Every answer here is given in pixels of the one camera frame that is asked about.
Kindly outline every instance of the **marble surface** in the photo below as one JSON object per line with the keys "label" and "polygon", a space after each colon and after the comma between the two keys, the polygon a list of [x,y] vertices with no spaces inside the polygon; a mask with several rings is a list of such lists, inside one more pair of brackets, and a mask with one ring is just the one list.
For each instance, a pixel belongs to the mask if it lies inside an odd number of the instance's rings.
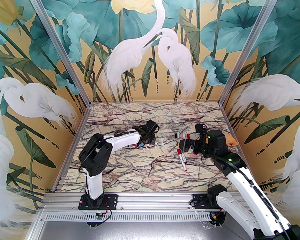
{"label": "marble surface", "polygon": [[93,134],[105,135],[130,129],[145,124],[149,119],[160,126],[155,146],[148,150],[127,147],[113,153],[103,171],[105,192],[206,191],[216,184],[222,184],[229,190],[235,189],[215,166],[207,166],[212,164],[209,159],[203,160],[204,165],[200,155],[185,153],[185,172],[177,153],[179,139],[174,134],[191,134],[192,139],[198,138],[195,133],[197,123],[229,133],[217,102],[147,102],[93,105],[61,191],[85,190],[85,174],[78,172],[78,155]]}

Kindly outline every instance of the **white egret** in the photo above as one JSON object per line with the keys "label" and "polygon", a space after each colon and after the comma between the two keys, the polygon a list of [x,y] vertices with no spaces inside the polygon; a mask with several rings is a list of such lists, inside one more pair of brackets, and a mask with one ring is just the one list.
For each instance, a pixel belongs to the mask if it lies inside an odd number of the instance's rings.
{"label": "white egret", "polygon": [[282,178],[289,177],[287,184],[279,186],[277,192],[271,193],[271,199],[279,203],[287,216],[300,218],[300,125],[295,134],[292,154],[287,158],[285,166],[277,173]]}
{"label": "white egret", "polygon": [[103,70],[105,73],[104,87],[110,87],[115,92],[122,82],[121,74],[141,63],[142,56],[150,47],[149,41],[159,32],[165,21],[165,8],[162,0],[154,0],[157,19],[151,30],[139,38],[126,39],[120,42],[107,57]]}
{"label": "white egret", "polygon": [[64,125],[65,121],[68,121],[73,127],[77,125],[77,114],[73,106],[41,83],[28,83],[24,86],[13,77],[2,78],[0,102],[2,97],[11,109],[21,116],[47,118]]}
{"label": "white egret", "polygon": [[13,194],[7,190],[7,174],[9,173],[9,162],[14,154],[11,142],[5,137],[5,128],[0,114],[0,238],[19,234],[16,232],[18,222],[31,221],[28,213],[15,209],[15,204],[26,206],[24,197]]}
{"label": "white egret", "polygon": [[253,102],[264,105],[270,111],[300,105],[300,84],[285,74],[256,79],[237,94],[233,109],[245,109]]}
{"label": "white egret", "polygon": [[160,39],[158,55],[169,69],[176,87],[180,80],[181,98],[191,96],[197,85],[196,74],[192,67],[191,53],[187,47],[178,43],[178,35],[170,28],[162,28],[149,43]]}

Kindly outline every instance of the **painted wall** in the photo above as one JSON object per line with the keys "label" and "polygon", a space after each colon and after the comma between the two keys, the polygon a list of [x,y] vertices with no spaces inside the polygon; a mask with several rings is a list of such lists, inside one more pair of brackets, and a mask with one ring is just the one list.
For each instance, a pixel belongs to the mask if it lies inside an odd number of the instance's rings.
{"label": "painted wall", "polygon": [[2,239],[24,238],[86,109],[63,64],[41,45],[53,49],[30,1],[0,0]]}
{"label": "painted wall", "polygon": [[279,0],[274,40],[242,68],[223,107],[263,190],[300,225],[300,0]]}
{"label": "painted wall", "polygon": [[[42,0],[99,102],[217,100],[264,1]],[[258,44],[276,34],[267,25]]]}

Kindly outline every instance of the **black mounting plate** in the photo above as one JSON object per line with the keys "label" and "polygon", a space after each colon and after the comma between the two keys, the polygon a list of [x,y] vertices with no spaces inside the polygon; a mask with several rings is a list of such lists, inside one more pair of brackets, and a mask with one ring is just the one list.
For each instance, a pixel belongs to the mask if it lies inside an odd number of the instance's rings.
{"label": "black mounting plate", "polygon": [[102,204],[98,206],[91,205],[93,200],[90,199],[89,195],[83,194],[81,196],[78,209],[79,210],[106,210],[105,202],[108,204],[108,209],[115,210],[117,208],[118,195],[117,194],[105,194],[102,199]]}
{"label": "black mounting plate", "polygon": [[192,194],[192,199],[191,206],[194,207],[195,210],[220,209],[220,207],[211,207],[209,205],[206,193]]}

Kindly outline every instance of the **white robotic arm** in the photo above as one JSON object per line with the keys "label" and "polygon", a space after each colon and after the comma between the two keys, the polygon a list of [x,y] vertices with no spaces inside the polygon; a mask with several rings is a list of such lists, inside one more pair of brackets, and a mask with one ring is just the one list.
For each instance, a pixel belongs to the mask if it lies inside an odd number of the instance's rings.
{"label": "white robotic arm", "polygon": [[240,156],[228,151],[224,134],[219,130],[208,131],[204,124],[197,124],[195,128],[200,134],[200,139],[180,140],[179,148],[184,152],[192,149],[193,153],[213,159],[215,166],[240,192],[252,213],[239,204],[222,185],[215,185],[208,189],[206,203],[228,212],[245,229],[251,239],[300,240],[300,227],[291,225],[283,217],[255,182]]}
{"label": "white robotic arm", "polygon": [[[140,137],[140,134],[134,129],[129,129],[125,131],[122,135],[117,137],[115,137],[114,135],[103,136],[104,140],[112,145],[112,151],[110,155],[123,147],[129,145],[136,145],[139,142]],[[103,194],[102,172],[100,172],[97,175],[90,176],[86,168],[84,168],[83,171],[87,175],[86,191],[89,193],[89,196],[92,200],[96,200],[99,196]]]}
{"label": "white robotic arm", "polygon": [[94,134],[87,145],[79,154],[79,160],[87,182],[87,198],[93,207],[100,207],[103,199],[102,172],[108,164],[110,155],[129,145],[141,146],[142,144],[154,144],[155,133],[159,126],[149,120],[145,125],[135,126],[131,129],[115,133],[112,135],[101,136]]}

